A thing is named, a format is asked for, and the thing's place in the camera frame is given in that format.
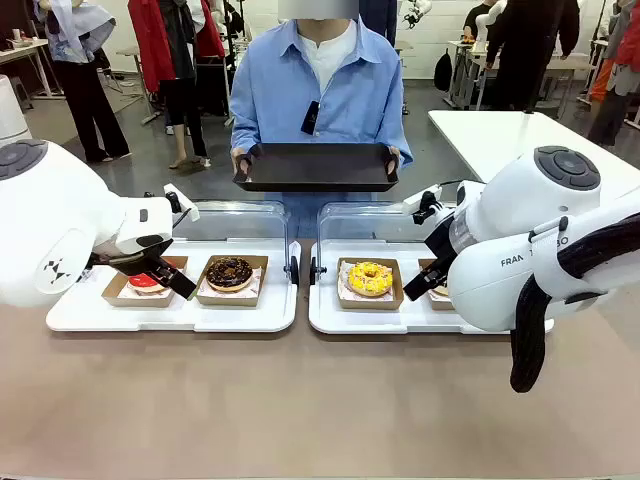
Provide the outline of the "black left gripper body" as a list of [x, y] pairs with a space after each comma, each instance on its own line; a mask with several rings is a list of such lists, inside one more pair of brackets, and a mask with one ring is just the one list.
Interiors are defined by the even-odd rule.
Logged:
[[115, 238], [95, 246], [88, 259], [88, 269], [95, 266], [109, 266], [120, 273], [149, 273], [152, 259], [158, 259], [173, 243], [172, 239], [160, 242], [134, 253], [123, 253], [115, 243]]

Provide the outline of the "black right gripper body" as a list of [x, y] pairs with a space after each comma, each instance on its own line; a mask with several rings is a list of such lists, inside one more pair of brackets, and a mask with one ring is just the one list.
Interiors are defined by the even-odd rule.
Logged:
[[453, 212], [436, 212], [424, 222], [427, 228], [427, 237], [424, 243], [434, 255], [432, 266], [450, 266], [457, 257], [449, 238], [453, 220]]

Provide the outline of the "person's right hand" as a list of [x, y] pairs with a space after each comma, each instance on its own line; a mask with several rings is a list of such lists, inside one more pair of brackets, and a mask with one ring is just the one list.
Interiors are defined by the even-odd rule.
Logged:
[[234, 171], [233, 181], [236, 183], [251, 182], [254, 156], [243, 148], [234, 148], [231, 151], [231, 160]]

